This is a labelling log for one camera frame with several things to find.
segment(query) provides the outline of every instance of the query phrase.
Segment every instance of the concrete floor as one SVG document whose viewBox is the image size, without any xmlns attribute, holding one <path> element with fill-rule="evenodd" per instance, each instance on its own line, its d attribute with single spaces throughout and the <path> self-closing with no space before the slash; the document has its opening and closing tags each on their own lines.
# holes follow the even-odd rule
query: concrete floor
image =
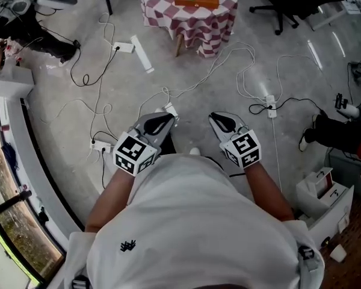
<svg viewBox="0 0 361 289">
<path fill-rule="evenodd" d="M 51 17 L 41 17 L 43 24 L 69 39 L 78 39 L 82 44 L 82 58 L 73 71 L 74 78 L 81 82 L 85 73 L 90 81 L 97 78 L 108 58 L 109 47 L 103 41 L 103 26 L 98 18 L 106 12 L 104 0 L 78 0 L 70 10 L 63 10 Z M 196 48 L 182 49 L 174 58 L 175 41 L 165 30 L 143 26 L 140 2 L 135 0 L 111 0 L 114 15 L 110 22 L 116 26 L 114 41 L 128 42 L 137 35 L 150 58 L 155 71 L 147 74 L 136 54 L 117 54 L 103 78 L 97 111 L 110 103 L 112 112 L 106 116 L 115 135 L 127 130 L 136 120 L 139 105 L 149 96 L 160 91 L 164 85 L 185 89 L 202 79 L 214 59 L 200 58 Z M 302 54 L 311 56 L 310 41 L 323 65 L 326 83 L 318 68 L 305 58 L 286 58 L 280 61 L 280 77 L 283 86 L 281 101 L 288 97 L 311 98 L 330 117 L 342 119 L 333 108 L 335 95 L 348 97 L 347 63 L 361 60 L 361 16 L 344 16 L 318 31 L 312 31 L 306 22 L 294 30 L 285 22 L 281 36 L 275 36 L 277 19 L 273 12 L 248 12 L 249 6 L 268 4 L 266 0 L 239 0 L 239 8 L 230 43 L 246 42 L 256 50 L 256 65 L 246 74 L 248 90 L 254 95 L 279 95 L 276 62 L 281 55 Z M 335 35 L 344 49 L 343 55 Z M 99 85 L 78 88 L 70 80 L 69 69 L 57 66 L 58 61 L 45 54 L 29 52 L 25 59 L 34 72 L 36 87 L 28 101 L 31 105 L 32 125 L 46 163 L 79 218 L 85 222 L 99 192 L 102 190 L 102 159 L 93 152 L 89 159 L 90 124 L 92 114 L 79 102 L 66 106 L 60 116 L 50 125 L 44 125 L 39 118 L 53 119 L 68 101 L 82 99 L 94 108 Z M 235 87 L 235 75 L 251 63 L 249 54 L 235 52 L 227 63 L 219 68 L 203 85 L 185 93 L 172 103 L 180 115 L 178 127 L 173 131 L 177 151 L 188 152 L 198 146 L 205 155 L 215 158 L 228 173 L 239 172 L 226 160 L 218 147 L 218 140 L 208 123 L 211 111 L 228 111 L 240 115 L 256 132 L 262 145 L 262 164 L 275 181 L 278 181 L 276 150 L 273 127 L 266 113 L 254 116 L 248 106 L 255 101 L 240 96 Z M 361 86 L 351 81 L 354 102 L 361 101 Z M 143 113 L 151 113 L 165 104 L 166 97 L 158 95 L 143 107 Z M 295 185 L 310 171 L 319 169 L 326 149 L 313 144 L 305 153 L 298 150 L 302 130 L 310 125 L 313 114 L 318 110 L 309 102 L 288 102 L 278 111 L 274 120 L 279 151 L 282 190 L 294 204 Z M 101 116 L 93 125 L 96 131 L 106 131 Z M 99 134 L 99 139 L 114 143 L 108 136 Z M 107 157 L 105 182 L 115 171 L 111 157 Z M 243 177 L 233 178 L 238 190 L 249 195 Z"/>
</svg>

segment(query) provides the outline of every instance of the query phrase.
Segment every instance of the checkered tablecloth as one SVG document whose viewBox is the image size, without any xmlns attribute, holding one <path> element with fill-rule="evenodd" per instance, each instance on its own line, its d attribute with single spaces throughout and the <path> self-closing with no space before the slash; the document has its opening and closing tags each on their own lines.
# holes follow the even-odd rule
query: checkered tablecloth
<svg viewBox="0 0 361 289">
<path fill-rule="evenodd" d="M 228 42 L 233 28 L 238 0 L 219 0 L 215 10 L 174 5 L 174 0 L 141 0 L 145 26 L 166 27 L 174 39 L 183 34 L 186 47 L 202 41 L 198 54 L 213 57 L 221 42 Z"/>
</svg>

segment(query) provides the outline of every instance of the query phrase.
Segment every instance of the glass window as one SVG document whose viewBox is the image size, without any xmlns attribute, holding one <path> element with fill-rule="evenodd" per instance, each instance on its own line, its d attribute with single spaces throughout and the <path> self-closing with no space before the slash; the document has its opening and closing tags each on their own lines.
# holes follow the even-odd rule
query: glass window
<svg viewBox="0 0 361 289">
<path fill-rule="evenodd" d="M 0 204 L 18 194 L 17 184 L 10 170 L 0 141 Z M 0 214 L 0 226 L 31 267 L 42 278 L 50 279 L 60 267 L 64 256 L 51 243 L 34 217 L 27 204 L 20 202 Z M 23 271 L 30 275 L 35 284 L 32 273 L 26 269 Z"/>
</svg>

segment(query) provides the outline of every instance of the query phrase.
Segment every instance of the shoe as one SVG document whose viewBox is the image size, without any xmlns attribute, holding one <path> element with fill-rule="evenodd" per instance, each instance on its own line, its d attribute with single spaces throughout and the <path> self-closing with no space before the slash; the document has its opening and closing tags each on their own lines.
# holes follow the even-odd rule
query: shoe
<svg viewBox="0 0 361 289">
<path fill-rule="evenodd" d="M 161 108 L 157 108 L 154 113 L 165 113 L 164 109 L 161 107 Z"/>
<path fill-rule="evenodd" d="M 307 146 L 309 145 L 308 142 L 306 142 L 305 140 L 305 132 L 306 132 L 307 128 L 305 128 L 303 130 L 303 133 L 302 133 L 302 137 L 301 137 L 301 140 L 300 140 L 300 143 L 298 144 L 298 148 L 301 152 L 304 152 L 307 148 Z"/>
<path fill-rule="evenodd" d="M 190 150 L 190 155 L 199 155 L 199 156 L 201 156 L 200 149 L 198 149 L 198 148 L 192 148 L 192 149 Z"/>
<path fill-rule="evenodd" d="M 317 117 L 318 117 L 317 114 L 314 114 L 314 115 L 312 116 L 312 122 L 313 122 L 312 128 L 313 128 L 313 129 L 315 128 L 315 121 L 316 121 Z"/>
</svg>

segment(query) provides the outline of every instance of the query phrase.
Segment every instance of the power strip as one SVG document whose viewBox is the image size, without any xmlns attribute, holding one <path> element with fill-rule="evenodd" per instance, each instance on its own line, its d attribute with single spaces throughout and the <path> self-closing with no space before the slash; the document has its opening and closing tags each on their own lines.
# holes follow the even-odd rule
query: power strip
<svg viewBox="0 0 361 289">
<path fill-rule="evenodd" d="M 266 104 L 267 104 L 267 107 L 271 106 L 271 108 L 273 108 L 272 110 L 267 109 L 267 116 L 270 119 L 277 117 L 276 101 L 274 99 L 274 95 L 268 95 L 266 97 Z"/>
<path fill-rule="evenodd" d="M 115 42 L 113 46 L 113 51 L 116 49 L 116 47 L 119 47 L 120 52 L 128 52 L 129 54 L 131 54 L 134 50 L 135 45 L 129 43 Z"/>
<path fill-rule="evenodd" d="M 94 149 L 94 150 L 98 150 L 99 152 L 102 151 L 102 149 L 104 149 L 105 153 L 111 153 L 111 144 L 104 142 L 104 141 L 99 141 L 96 139 L 90 140 L 90 148 Z"/>
</svg>

